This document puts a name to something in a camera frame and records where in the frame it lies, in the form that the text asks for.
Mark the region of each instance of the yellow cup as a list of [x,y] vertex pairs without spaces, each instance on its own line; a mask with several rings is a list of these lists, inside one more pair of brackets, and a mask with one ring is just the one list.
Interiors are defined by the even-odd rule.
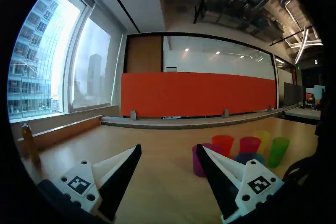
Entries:
[[261,155],[264,154],[268,142],[270,140],[270,133],[265,130],[254,131],[253,136],[258,137],[261,140],[261,143],[258,148],[258,153]]

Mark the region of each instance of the wooden table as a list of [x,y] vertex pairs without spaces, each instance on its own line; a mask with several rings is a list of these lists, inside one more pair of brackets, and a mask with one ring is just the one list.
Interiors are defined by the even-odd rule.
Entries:
[[[315,152],[315,126],[278,118],[207,129],[154,130],[98,126],[41,153],[41,176],[24,160],[35,181],[54,178],[81,159],[92,164],[116,155],[136,144],[142,156],[117,211],[119,223],[221,223],[221,212],[206,178],[192,171],[192,146],[211,142],[217,134],[236,140],[232,156],[239,151],[239,139],[255,130],[268,130],[272,138],[291,140],[281,164],[272,171],[282,178],[295,161]],[[270,144],[264,154],[267,162]]]

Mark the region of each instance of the bottle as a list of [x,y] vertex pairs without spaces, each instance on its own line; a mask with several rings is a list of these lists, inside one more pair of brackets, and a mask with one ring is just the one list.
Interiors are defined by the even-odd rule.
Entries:
[[34,141],[30,126],[26,122],[22,125],[22,136],[27,144],[31,161],[33,162],[33,164],[38,164],[41,161],[39,158],[39,152],[37,151],[37,146]]

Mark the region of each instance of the plastic cup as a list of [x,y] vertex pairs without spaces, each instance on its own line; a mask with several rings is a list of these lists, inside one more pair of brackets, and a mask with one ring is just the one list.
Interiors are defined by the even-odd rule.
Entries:
[[289,145],[289,139],[284,137],[274,138],[272,141],[272,149],[268,159],[268,166],[275,168],[279,165]]
[[230,157],[233,142],[234,138],[228,135],[217,135],[212,137],[212,143],[219,146],[221,148],[220,153],[227,158]]
[[265,161],[262,155],[253,152],[240,153],[238,156],[235,157],[234,160],[239,163],[246,164],[252,159],[258,160],[261,164],[264,164]]
[[[202,145],[204,147],[207,147],[217,153],[221,153],[221,149],[219,146],[213,145],[211,143],[202,143]],[[205,173],[203,171],[202,165],[197,157],[196,154],[196,149],[197,149],[197,145],[195,145],[194,147],[192,147],[192,162],[193,162],[193,170],[195,175],[199,176],[199,177],[205,177]]]
[[254,131],[253,136],[261,140],[260,146],[258,148],[258,153],[261,155],[264,154],[270,140],[270,133],[265,130]]
[[261,140],[258,137],[243,137],[240,139],[240,153],[257,153]]

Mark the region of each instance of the purple cup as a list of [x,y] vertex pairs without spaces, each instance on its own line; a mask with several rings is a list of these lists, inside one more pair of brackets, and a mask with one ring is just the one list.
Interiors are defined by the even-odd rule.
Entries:
[[[215,152],[217,152],[218,154],[221,153],[221,149],[218,145],[214,145],[211,143],[202,143],[202,145],[206,148],[209,148]],[[200,161],[198,160],[197,154],[196,154],[196,149],[197,149],[197,145],[195,145],[194,147],[192,147],[192,161],[193,161],[193,169],[194,169],[194,173],[196,176],[199,177],[205,177],[205,173],[203,171],[202,165],[200,163]]]

